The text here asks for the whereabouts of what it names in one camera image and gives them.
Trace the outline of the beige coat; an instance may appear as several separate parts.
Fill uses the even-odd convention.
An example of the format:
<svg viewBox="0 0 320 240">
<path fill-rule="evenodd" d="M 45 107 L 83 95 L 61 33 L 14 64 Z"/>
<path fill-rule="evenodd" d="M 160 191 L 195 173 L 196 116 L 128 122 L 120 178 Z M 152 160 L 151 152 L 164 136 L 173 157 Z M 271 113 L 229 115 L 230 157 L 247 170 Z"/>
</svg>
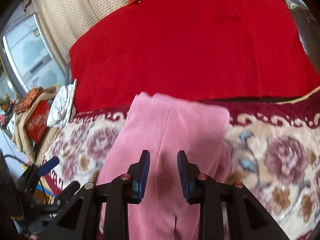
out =
<svg viewBox="0 0 320 240">
<path fill-rule="evenodd" d="M 36 161 L 31 139 L 27 136 L 25 125 L 34 113 L 36 107 L 42 101 L 53 100 L 60 89 L 60 85 L 53 85 L 48 88 L 33 88 L 14 107 L 15 122 L 12 142 L 19 152 L 25 153 L 31 163 Z"/>
</svg>

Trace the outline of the red cardboard box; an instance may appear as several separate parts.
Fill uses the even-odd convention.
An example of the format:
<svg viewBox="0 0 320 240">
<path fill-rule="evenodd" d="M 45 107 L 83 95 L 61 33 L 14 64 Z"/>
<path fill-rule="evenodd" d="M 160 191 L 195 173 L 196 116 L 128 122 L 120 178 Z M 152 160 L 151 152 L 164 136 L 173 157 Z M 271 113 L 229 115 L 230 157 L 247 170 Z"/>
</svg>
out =
<svg viewBox="0 0 320 240">
<path fill-rule="evenodd" d="M 24 126 L 28 138 L 35 143 L 40 142 L 45 130 L 47 129 L 47 119 L 49 111 L 50 105 L 48 102 L 39 102 Z"/>
</svg>

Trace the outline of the wooden bed headboard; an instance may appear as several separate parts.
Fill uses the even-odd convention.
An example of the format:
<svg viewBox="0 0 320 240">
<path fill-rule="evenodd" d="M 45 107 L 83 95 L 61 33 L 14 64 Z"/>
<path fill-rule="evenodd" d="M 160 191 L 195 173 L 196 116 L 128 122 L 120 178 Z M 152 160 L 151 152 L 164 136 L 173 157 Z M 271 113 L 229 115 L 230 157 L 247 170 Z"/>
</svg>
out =
<svg viewBox="0 0 320 240">
<path fill-rule="evenodd" d="M 319 72 L 319 24 L 308 11 L 290 9 L 306 55 Z"/>
</svg>

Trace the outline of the floral plush blanket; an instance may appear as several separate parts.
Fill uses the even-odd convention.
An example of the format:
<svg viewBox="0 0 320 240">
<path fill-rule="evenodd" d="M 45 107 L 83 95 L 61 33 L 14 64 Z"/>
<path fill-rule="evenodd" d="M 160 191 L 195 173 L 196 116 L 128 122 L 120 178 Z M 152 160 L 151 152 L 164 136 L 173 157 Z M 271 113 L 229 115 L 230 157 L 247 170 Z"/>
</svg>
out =
<svg viewBox="0 0 320 240">
<path fill-rule="evenodd" d="M 244 183 L 290 239 L 307 239 L 319 223 L 319 89 L 281 103 L 203 104 L 229 111 L 225 144 L 232 169 L 223 183 Z M 60 161 L 46 175 L 55 194 L 72 181 L 98 184 L 130 107 L 80 114 L 57 131 L 39 159 Z"/>
</svg>

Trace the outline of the beige dotted curtain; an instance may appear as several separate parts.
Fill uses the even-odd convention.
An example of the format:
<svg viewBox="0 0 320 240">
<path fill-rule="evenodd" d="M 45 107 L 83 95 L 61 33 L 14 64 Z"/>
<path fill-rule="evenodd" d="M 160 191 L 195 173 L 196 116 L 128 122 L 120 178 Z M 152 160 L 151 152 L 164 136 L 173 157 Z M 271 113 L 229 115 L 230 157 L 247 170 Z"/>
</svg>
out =
<svg viewBox="0 0 320 240">
<path fill-rule="evenodd" d="M 27 15 L 37 13 L 44 36 L 58 65 L 70 62 L 73 44 L 99 20 L 129 0 L 23 0 Z"/>
</svg>

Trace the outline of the pink corduroy zip jacket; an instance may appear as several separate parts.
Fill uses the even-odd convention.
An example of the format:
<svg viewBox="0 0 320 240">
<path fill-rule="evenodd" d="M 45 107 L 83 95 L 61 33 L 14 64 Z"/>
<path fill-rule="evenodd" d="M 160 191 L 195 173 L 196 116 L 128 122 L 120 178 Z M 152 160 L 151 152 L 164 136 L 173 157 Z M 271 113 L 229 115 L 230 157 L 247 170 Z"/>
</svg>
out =
<svg viewBox="0 0 320 240">
<path fill-rule="evenodd" d="M 111 182 L 149 151 L 145 196 L 128 207 L 131 239 L 197 239 L 200 211 L 185 201 L 177 154 L 183 150 L 202 173 L 224 182 L 232 169 L 225 144 L 228 125 L 225 107 L 164 94 L 134 98 L 97 179 L 98 184 Z"/>
</svg>

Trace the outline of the white black patterned pillow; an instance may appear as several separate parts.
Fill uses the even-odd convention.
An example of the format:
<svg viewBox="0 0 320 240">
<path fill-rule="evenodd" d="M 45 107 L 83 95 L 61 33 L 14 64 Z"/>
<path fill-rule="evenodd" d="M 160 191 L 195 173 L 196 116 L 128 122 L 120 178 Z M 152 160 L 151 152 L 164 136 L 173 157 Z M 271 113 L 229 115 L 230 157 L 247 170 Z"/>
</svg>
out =
<svg viewBox="0 0 320 240">
<path fill-rule="evenodd" d="M 75 116 L 74 97 L 76 91 L 77 79 L 67 86 L 62 86 L 53 103 L 47 119 L 47 126 L 52 128 L 63 128 Z"/>
</svg>

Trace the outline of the red quilt on sofa back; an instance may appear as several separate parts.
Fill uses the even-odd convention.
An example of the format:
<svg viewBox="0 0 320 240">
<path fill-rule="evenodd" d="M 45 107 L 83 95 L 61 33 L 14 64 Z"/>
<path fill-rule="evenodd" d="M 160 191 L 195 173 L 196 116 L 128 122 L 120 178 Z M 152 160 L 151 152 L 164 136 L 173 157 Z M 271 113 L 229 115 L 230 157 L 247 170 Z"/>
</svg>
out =
<svg viewBox="0 0 320 240">
<path fill-rule="evenodd" d="M 202 101 L 295 98 L 319 85 L 284 0 L 140 0 L 69 51 L 79 112 L 146 92 Z"/>
</svg>

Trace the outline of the orange black folded cloth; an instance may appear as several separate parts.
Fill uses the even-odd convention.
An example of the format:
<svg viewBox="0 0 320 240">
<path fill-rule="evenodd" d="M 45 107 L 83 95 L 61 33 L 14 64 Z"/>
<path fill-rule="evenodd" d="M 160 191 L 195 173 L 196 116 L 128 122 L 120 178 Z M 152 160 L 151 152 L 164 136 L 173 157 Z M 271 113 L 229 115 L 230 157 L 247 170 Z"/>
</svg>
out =
<svg viewBox="0 0 320 240">
<path fill-rule="evenodd" d="M 36 101 L 36 99 L 42 94 L 42 87 L 32 88 L 25 97 L 15 106 L 14 113 L 19 115 L 21 113 L 27 112 Z"/>
</svg>

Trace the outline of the flower bouquet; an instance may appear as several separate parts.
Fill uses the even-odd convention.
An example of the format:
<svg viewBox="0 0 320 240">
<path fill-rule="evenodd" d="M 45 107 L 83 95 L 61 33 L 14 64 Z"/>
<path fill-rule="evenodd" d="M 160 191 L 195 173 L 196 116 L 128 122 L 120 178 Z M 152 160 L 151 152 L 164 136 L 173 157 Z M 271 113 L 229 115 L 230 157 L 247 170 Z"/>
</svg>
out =
<svg viewBox="0 0 320 240">
<path fill-rule="evenodd" d="M 9 94 L 5 94 L 5 96 L 0 99 L 0 107 L 5 114 L 11 112 L 14 109 L 14 106 L 15 101 L 11 100 Z"/>
</svg>

